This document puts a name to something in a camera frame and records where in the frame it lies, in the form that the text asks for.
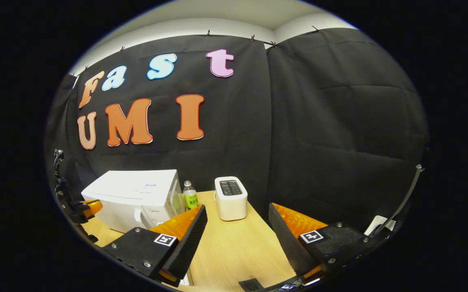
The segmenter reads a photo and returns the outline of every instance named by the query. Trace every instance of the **white wall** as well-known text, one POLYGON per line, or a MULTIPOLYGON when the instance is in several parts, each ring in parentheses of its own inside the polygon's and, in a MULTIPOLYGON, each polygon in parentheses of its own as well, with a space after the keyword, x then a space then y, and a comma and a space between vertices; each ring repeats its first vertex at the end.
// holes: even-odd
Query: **white wall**
POLYGON ((97 48, 88 51, 77 63, 69 70, 68 74, 77 76, 83 72, 85 66, 91 66, 97 61, 106 58, 119 51, 122 46, 125 48, 163 39, 166 37, 178 37, 180 35, 210 34, 214 35, 232 35, 235 37, 250 38, 259 41, 275 41, 277 43, 294 37, 296 35, 313 31, 315 26, 318 29, 324 28, 355 28, 347 22, 337 18, 331 13, 314 13, 296 18, 279 28, 270 30, 262 26, 247 24, 235 20, 219 18, 188 18, 159 22, 143 28, 137 28, 111 41, 102 44, 97 48))

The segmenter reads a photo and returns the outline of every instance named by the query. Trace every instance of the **wooden table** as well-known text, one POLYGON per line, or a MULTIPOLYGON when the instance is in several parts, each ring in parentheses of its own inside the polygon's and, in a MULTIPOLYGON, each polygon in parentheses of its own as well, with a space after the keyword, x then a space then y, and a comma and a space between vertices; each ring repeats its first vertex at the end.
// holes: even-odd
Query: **wooden table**
MULTIPOLYGON (((199 192, 199 203, 206 206, 208 222, 189 268, 193 286, 180 285, 184 292, 244 292, 239 281, 257 279, 268 287, 295 276, 275 233, 247 206, 242 220, 223 221, 216 211, 214 191, 199 192)), ((108 229, 97 217, 84 224, 97 236, 102 247, 122 233, 108 229)))

